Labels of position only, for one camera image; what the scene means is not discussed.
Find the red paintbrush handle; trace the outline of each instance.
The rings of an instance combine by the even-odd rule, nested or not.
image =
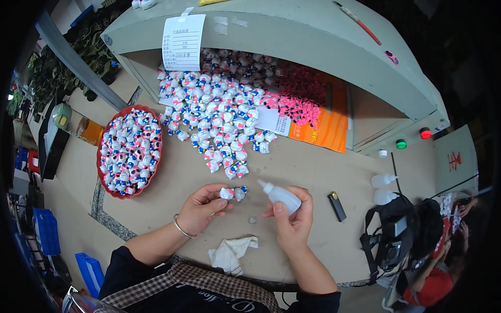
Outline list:
[[[377,39],[377,37],[374,36],[374,34],[367,28],[367,26],[364,25],[364,23],[362,23],[360,20],[358,20],[357,24],[360,25],[372,37],[372,39],[374,39],[377,42],[378,45],[381,45],[381,42],[379,41],[379,39]]]

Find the red oval tray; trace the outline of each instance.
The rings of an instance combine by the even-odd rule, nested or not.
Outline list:
[[[153,112],[150,108],[142,106],[142,105],[139,105],[139,104],[136,104],[136,105],[127,107],[127,108],[121,110],[120,112],[118,112],[117,114],[115,114],[115,116],[110,120],[110,122],[113,121],[114,119],[120,117],[120,116],[125,116],[125,114],[129,114],[132,111],[132,109],[144,110],[146,112],[149,112],[149,113],[153,114],[153,117],[156,118],[156,119],[158,119],[158,117],[156,116],[155,112]],[[134,194],[126,194],[125,196],[121,195],[120,192],[118,192],[118,191],[112,192],[110,189],[108,189],[108,187],[106,187],[106,184],[104,183],[104,174],[99,169],[99,167],[101,166],[101,142],[103,141],[103,135],[104,135],[104,133],[106,133],[110,128],[111,128],[111,126],[110,126],[110,123],[108,122],[108,124],[104,128],[104,131],[103,131],[103,134],[101,135],[101,138],[99,139],[99,146],[98,146],[98,149],[97,149],[97,160],[96,160],[97,176],[99,177],[99,181],[101,182],[101,186],[103,186],[104,190],[106,190],[106,192],[108,192],[113,198],[117,198],[117,199],[120,199],[120,200],[132,199],[133,197],[135,197],[138,194],[140,194],[141,192],[143,192],[143,190],[146,189],[151,184],[151,181],[155,177],[156,173],[158,172],[158,168],[160,167],[160,161],[162,160],[162,150],[160,150],[160,159],[158,159],[158,162],[156,164],[156,170],[150,176],[148,185],[146,185],[146,187],[144,187],[143,189],[137,189],[136,193],[134,193]],[[160,132],[160,141],[162,142],[162,146],[163,146],[162,133],[163,133],[163,130]]]

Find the black power cord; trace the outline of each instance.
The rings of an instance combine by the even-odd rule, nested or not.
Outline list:
[[[395,166],[395,159],[393,158],[393,152],[391,152],[391,162],[393,162],[393,172],[395,172],[395,176],[398,176],[397,168]],[[395,180],[397,181],[398,192],[402,194],[402,190],[400,190],[400,184],[398,183],[398,178],[395,178]]]
[[[430,199],[433,199],[434,197],[438,196],[439,194],[443,194],[444,192],[446,192],[446,191],[448,191],[448,190],[451,190],[451,189],[452,189],[452,188],[454,188],[454,187],[457,187],[457,186],[459,186],[459,185],[461,185],[461,184],[464,184],[464,183],[466,183],[467,181],[469,181],[470,179],[474,179],[474,178],[475,178],[475,177],[477,177],[477,176],[478,176],[478,173],[476,173],[475,175],[473,175],[472,177],[470,177],[470,178],[468,178],[468,179],[465,179],[464,181],[460,182],[459,184],[455,184],[454,186],[452,186],[452,187],[450,187],[450,188],[447,188],[447,189],[445,189],[445,190],[440,191],[439,193],[437,193],[437,194],[436,194],[436,195],[434,195],[433,197],[430,197]]]
[[[282,301],[285,303],[285,305],[287,305],[287,307],[291,307],[287,302],[285,302],[283,291],[282,291]]]

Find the glue bottle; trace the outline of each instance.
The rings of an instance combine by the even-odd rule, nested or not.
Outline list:
[[[375,175],[371,178],[371,184],[372,187],[379,187],[379,186],[384,186],[388,185],[395,179],[397,179],[398,176],[391,175],[391,174],[381,174],[381,175]]]
[[[301,206],[301,200],[287,189],[275,186],[272,183],[267,183],[260,179],[258,180],[258,184],[263,188],[263,191],[268,195],[268,198],[273,204],[277,201],[283,202],[289,215],[294,213]]]
[[[388,189],[378,189],[374,193],[374,204],[385,205],[390,203],[393,199],[398,198],[400,195],[389,191]]]

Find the wrist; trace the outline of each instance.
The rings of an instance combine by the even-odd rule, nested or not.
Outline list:
[[[296,245],[293,247],[281,247],[288,258],[300,258],[306,256],[311,252],[310,248],[306,244]]]
[[[190,226],[190,222],[186,219],[183,218],[183,216],[178,215],[177,218],[175,219],[177,225],[179,226],[179,228],[182,229],[182,231],[180,230],[179,233],[183,236],[185,236],[183,234],[183,232],[185,232],[186,234],[188,234],[189,236],[192,236],[192,237],[195,237],[196,235],[198,235],[197,232],[195,232],[192,227]]]

